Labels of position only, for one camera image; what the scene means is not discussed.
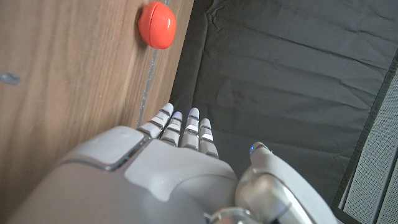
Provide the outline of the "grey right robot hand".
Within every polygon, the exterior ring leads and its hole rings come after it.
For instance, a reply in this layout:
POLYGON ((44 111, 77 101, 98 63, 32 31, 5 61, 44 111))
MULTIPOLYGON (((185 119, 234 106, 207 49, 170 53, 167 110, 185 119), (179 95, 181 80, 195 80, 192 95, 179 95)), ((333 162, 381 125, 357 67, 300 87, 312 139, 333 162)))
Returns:
POLYGON ((80 144, 46 175, 10 223, 336 223, 317 191, 261 142, 237 177, 211 123, 167 103, 136 129, 80 144))

